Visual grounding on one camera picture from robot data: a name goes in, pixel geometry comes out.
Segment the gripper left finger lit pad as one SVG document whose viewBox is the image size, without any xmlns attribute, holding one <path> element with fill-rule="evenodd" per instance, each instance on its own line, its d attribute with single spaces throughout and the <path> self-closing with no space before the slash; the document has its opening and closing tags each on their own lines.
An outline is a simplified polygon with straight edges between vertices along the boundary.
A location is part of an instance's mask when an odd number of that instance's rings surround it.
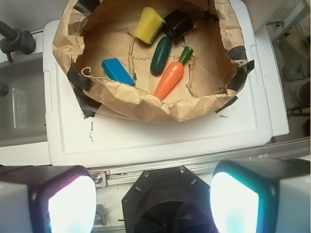
<svg viewBox="0 0 311 233">
<path fill-rule="evenodd" d="M 89 233 L 95 183 L 83 166 L 1 166 L 2 233 Z"/>
</svg>

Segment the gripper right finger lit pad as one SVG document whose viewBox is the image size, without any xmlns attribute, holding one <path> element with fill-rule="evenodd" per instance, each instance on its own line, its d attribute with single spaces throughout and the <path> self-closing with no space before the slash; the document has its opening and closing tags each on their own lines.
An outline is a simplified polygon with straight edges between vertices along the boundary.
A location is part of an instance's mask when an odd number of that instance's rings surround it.
<svg viewBox="0 0 311 233">
<path fill-rule="evenodd" d="M 223 160 L 215 167 L 209 196 L 221 233 L 311 231 L 308 160 Z"/>
</svg>

